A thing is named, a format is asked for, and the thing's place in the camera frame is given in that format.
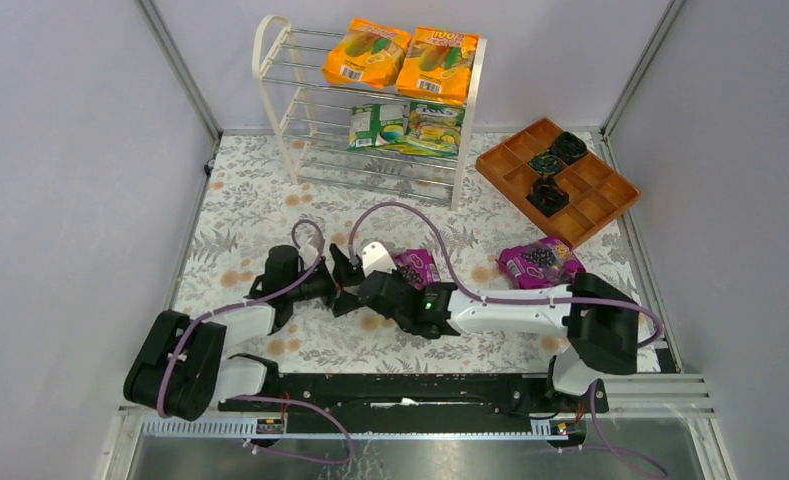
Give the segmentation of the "green candy bag underneath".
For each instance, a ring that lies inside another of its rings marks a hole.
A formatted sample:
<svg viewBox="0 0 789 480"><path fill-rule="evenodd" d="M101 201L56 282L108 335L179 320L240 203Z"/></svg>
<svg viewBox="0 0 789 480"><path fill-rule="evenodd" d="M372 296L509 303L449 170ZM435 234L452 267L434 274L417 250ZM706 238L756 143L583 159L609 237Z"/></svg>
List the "green candy bag underneath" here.
<svg viewBox="0 0 789 480"><path fill-rule="evenodd" d="M406 143L402 104L364 104L351 108L348 151L391 149Z"/></svg>

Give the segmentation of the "green Fox's candy bag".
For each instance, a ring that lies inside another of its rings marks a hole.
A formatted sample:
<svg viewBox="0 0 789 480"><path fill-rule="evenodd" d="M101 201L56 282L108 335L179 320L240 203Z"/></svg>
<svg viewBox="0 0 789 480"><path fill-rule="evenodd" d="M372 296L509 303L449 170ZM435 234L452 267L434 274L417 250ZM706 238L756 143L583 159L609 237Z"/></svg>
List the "green Fox's candy bag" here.
<svg viewBox="0 0 789 480"><path fill-rule="evenodd" d="M411 101L399 152L419 157L456 157L465 113L461 107Z"/></svg>

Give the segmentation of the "orange mango candy bag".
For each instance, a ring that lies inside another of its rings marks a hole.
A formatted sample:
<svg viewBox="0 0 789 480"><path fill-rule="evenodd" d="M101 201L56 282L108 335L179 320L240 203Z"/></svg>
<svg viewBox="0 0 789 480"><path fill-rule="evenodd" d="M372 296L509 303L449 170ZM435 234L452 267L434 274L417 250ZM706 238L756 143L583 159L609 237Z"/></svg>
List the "orange mango candy bag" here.
<svg viewBox="0 0 789 480"><path fill-rule="evenodd" d="M412 36L404 30L365 19L353 19L340 42L328 53L321 71L331 85L393 86Z"/></svg>
<svg viewBox="0 0 789 480"><path fill-rule="evenodd" d="M396 90L407 97L463 106L479 40L477 35L417 28L396 80Z"/></svg>

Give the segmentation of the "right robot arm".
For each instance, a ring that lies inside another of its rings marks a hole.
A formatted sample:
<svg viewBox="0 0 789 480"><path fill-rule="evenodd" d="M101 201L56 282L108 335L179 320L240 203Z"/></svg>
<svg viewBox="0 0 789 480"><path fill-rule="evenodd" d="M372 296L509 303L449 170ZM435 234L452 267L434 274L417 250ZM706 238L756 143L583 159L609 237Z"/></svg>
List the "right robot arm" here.
<svg viewBox="0 0 789 480"><path fill-rule="evenodd" d="M358 301L426 339L508 331L562 337L569 343L549 368L553 391L584 395L604 375L633 375L638 305L602 278L580 273L542 289L468 293L453 282L417 289L393 273L372 272Z"/></svg>

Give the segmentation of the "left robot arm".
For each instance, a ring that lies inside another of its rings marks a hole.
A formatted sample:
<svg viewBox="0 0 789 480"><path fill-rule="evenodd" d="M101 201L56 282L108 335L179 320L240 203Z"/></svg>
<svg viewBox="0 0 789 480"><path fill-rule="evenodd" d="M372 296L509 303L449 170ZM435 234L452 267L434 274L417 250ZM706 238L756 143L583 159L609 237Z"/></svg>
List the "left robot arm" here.
<svg viewBox="0 0 789 480"><path fill-rule="evenodd" d="M362 282L361 264L336 245L330 254L331 267L324 256L306 265L296 247L275 246L242 301L196 319L172 309L160 312L124 380L124 399L165 418L194 421L220 403L264 392L278 376L276 364L229 351L281 330L298 303L320 299L334 316L358 308L347 290Z"/></svg>

